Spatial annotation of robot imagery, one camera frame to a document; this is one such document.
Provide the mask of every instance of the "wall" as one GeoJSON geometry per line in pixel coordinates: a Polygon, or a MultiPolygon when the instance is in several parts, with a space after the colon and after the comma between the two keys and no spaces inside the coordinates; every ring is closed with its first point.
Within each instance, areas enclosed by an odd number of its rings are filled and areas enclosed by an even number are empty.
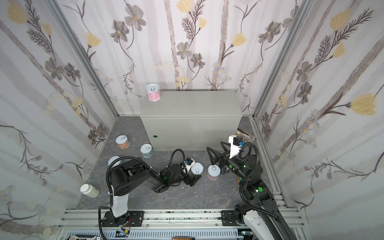
{"type": "Polygon", "coordinates": [[[383,1],[315,1],[257,115],[313,240],[384,235],[383,22],[383,1]]]}
{"type": "Polygon", "coordinates": [[[50,239],[114,118],[44,1],[1,1],[0,29],[0,238],[50,239]]]}
{"type": "Polygon", "coordinates": [[[58,0],[120,114],[145,87],[234,89],[253,114],[301,1],[58,0]]]}

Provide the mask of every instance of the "table surface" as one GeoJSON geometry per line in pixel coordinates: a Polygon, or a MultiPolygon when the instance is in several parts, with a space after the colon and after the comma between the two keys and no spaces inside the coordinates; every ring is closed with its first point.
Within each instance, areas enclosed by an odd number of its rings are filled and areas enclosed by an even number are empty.
{"type": "MultiPolygon", "coordinates": [[[[248,117],[242,117],[239,127],[253,134],[248,117]]],[[[98,206],[108,206],[109,195],[105,182],[108,160],[112,156],[141,157],[140,147],[145,143],[150,142],[140,117],[118,117],[88,180],[89,184],[100,189],[100,194],[96,198],[82,195],[76,209],[97,209],[98,206]],[[119,135],[128,136],[131,144],[127,149],[120,149],[115,143],[119,135]]],[[[143,160],[157,172],[167,165],[171,153],[171,151],[155,152],[151,158],[143,158],[143,160]]],[[[207,168],[210,160],[206,151],[185,151],[185,157],[193,158],[204,166],[202,177],[193,187],[181,182],[179,186],[170,187],[169,190],[158,194],[147,186],[141,185],[129,193],[129,209],[232,209],[242,202],[238,194],[235,174],[230,172],[220,175],[216,181],[208,179],[207,168]]],[[[172,161],[182,162],[181,153],[177,152],[172,161]]],[[[266,172],[263,172],[262,179],[267,186],[270,186],[266,172]]]]}

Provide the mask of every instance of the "can label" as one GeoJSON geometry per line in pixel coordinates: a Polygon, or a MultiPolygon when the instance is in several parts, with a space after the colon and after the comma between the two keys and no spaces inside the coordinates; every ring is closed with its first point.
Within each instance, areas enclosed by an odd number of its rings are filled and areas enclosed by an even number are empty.
{"type": "Polygon", "coordinates": [[[146,87],[148,99],[155,102],[161,98],[160,87],[157,84],[150,84],[146,87]]]}

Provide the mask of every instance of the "gray metal box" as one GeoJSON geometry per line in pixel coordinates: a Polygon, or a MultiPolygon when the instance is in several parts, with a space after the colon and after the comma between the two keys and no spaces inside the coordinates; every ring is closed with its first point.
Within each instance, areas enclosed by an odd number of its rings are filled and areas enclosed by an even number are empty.
{"type": "Polygon", "coordinates": [[[222,150],[242,113],[234,91],[162,91],[142,102],[140,117],[155,151],[222,150]]]}

